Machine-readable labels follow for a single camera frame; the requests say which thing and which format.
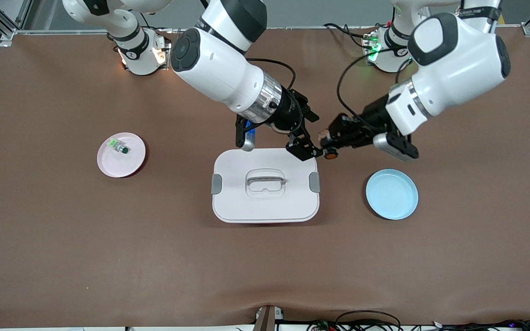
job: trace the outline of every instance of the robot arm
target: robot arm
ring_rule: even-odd
[[[318,157],[322,152],[311,143],[304,124],[318,120],[307,98],[243,56],[266,23],[261,0],[212,0],[196,27],[175,42],[171,66],[187,84],[237,114],[237,147],[252,149],[244,134],[266,124],[289,136],[286,149],[298,159]]]
[[[474,27],[466,19],[474,19]],[[339,115],[320,137],[327,159],[334,159],[338,148],[370,144],[403,161],[418,158],[409,135],[422,123],[492,90],[509,75],[504,42],[483,32],[494,31],[496,22],[488,19],[485,27],[484,17],[440,13],[418,25],[408,43],[418,72],[368,105],[359,118]]]
[[[154,73],[167,62],[165,39],[151,29],[142,29],[133,13],[119,9],[124,4],[150,12],[172,0],[63,0],[67,13],[76,21],[105,28],[118,45],[126,67],[136,75]]]
[[[427,7],[450,6],[460,0],[390,0],[394,6],[394,17],[389,27],[380,27],[364,42],[366,52],[385,48],[395,49],[371,56],[369,62],[387,73],[395,73],[408,61],[410,54],[406,45],[414,28],[427,19]]]

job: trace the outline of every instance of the blue plate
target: blue plate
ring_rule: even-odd
[[[409,176],[394,169],[376,172],[365,188],[371,208],[389,220],[412,215],[418,205],[418,190]]]

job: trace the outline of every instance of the floor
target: floor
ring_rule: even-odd
[[[0,0],[0,6],[15,18],[23,0]],[[324,23],[349,25],[374,25],[391,18],[389,1],[361,2],[360,0],[265,0],[268,8],[268,25],[278,27],[312,27]],[[434,9],[453,11],[456,6]],[[503,17],[506,23],[520,23],[530,17],[530,0],[503,0]],[[175,0],[168,8],[155,15],[145,15],[149,25],[166,28],[185,28],[195,24],[202,14],[199,0]],[[83,30],[99,29],[80,24],[68,16],[62,0],[32,0],[25,29]]]

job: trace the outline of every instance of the brown table cover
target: brown table cover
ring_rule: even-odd
[[[173,71],[122,70],[103,35],[15,36],[0,50],[0,327],[248,323],[264,304],[286,319],[357,308],[410,324],[530,319],[530,38],[498,34],[511,76],[423,124],[418,161],[374,147],[319,159],[320,211],[280,226],[212,212],[214,160],[234,148],[227,107]],[[248,56],[295,67],[316,135],[344,111],[336,83],[360,54],[318,29],[269,30]],[[259,66],[288,84],[285,68]],[[361,64],[343,95],[362,109],[393,82]],[[149,157],[135,176],[109,178],[97,149],[124,131]],[[258,147],[286,141],[257,130]],[[366,206],[366,179],[383,168],[418,187],[406,220]]]

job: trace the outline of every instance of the cable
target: cable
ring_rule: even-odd
[[[336,318],[336,320],[334,320],[334,322],[338,323],[339,319],[341,319],[341,317],[343,317],[343,316],[347,316],[347,315],[350,315],[350,314],[361,314],[361,313],[380,314],[380,315],[384,315],[384,316],[389,316],[389,317],[393,318],[398,323],[398,326],[397,326],[398,330],[403,331],[402,330],[402,323],[400,323],[400,320],[396,316],[394,316],[392,314],[389,314],[389,313],[380,312],[379,310],[352,310],[351,312],[346,312],[346,313],[340,314]]]
[[[341,97],[340,95],[340,86],[341,84],[343,84],[343,79],[345,78],[345,75],[347,74],[347,72],[349,71],[349,69],[351,69],[354,65],[356,65],[358,62],[362,61],[363,59],[367,58],[368,56],[370,55],[374,55],[374,54],[377,54],[377,53],[382,53],[382,52],[387,52],[387,51],[396,51],[396,50],[400,50],[400,48],[386,48],[384,50],[380,50],[380,51],[377,51],[377,52],[370,52],[370,53],[367,53],[365,54],[364,56],[362,57],[359,57],[357,59],[355,59],[355,61],[351,62],[351,64],[349,64],[347,66],[347,68],[345,68],[345,70],[343,71],[343,73],[341,74],[340,78],[339,78],[339,82],[337,83],[337,97],[339,98],[339,102],[341,103],[341,105],[343,105],[343,107],[345,107],[345,109],[347,109],[349,111],[349,113],[351,113],[353,115],[353,117],[355,117],[357,120],[359,120],[361,123],[363,123],[364,125],[366,126],[369,126],[370,128],[374,128],[376,130],[378,130],[379,128],[376,128],[376,126],[372,126],[370,125],[369,123],[367,123],[364,119],[362,119],[357,113],[355,113],[355,111],[353,111],[353,109],[351,109],[351,107],[349,107],[347,105],[347,103],[345,103],[345,101],[343,101],[343,98]]]
[[[390,21],[390,23],[394,23],[394,18],[395,17],[396,17],[396,8],[392,7],[392,20]],[[387,24],[376,23],[376,27],[389,28],[390,26],[387,25]]]
[[[349,27],[345,24],[345,30],[347,30],[347,33],[351,37],[351,40],[355,42],[355,44],[361,48],[365,48],[366,50],[371,50],[372,48],[370,46],[364,46],[363,44],[359,44],[357,40],[355,40],[355,37],[353,36],[353,33],[351,33],[351,30],[349,30]]]
[[[140,16],[143,17],[144,23],[147,25],[148,28],[150,28],[149,21],[147,21],[147,18],[144,17],[144,14],[143,14],[143,13],[140,13]]]
[[[406,61],[400,64],[400,67],[398,68],[398,71],[396,72],[396,84],[398,84],[398,78],[400,78],[400,73],[402,72],[402,70],[404,70],[406,65],[409,65],[411,62],[412,62],[412,59],[408,58]]]
[[[298,130],[300,130],[304,126],[304,113],[302,113],[301,109],[298,109],[298,112],[300,113],[300,120],[298,120],[298,125],[295,128],[291,129],[288,134],[295,134]]]
[[[290,65],[283,63],[281,61],[276,61],[274,59],[262,59],[262,58],[247,58],[247,61],[256,61],[256,62],[269,62],[269,63],[275,63],[278,65],[282,65],[286,68],[288,68],[290,71],[292,71],[292,81],[288,85],[288,90],[292,89],[292,86],[294,86],[294,82],[296,81],[296,71],[294,68],[292,68]]]
[[[336,25],[335,23],[326,23],[325,25],[323,25],[323,27],[333,27],[333,28],[337,28],[340,32],[343,32],[344,34],[347,34],[347,35],[352,35],[352,36],[356,36],[358,38],[364,38],[363,35],[360,35],[360,34],[353,34],[353,33],[350,33],[350,32],[347,32],[347,30],[339,27],[339,25]]]

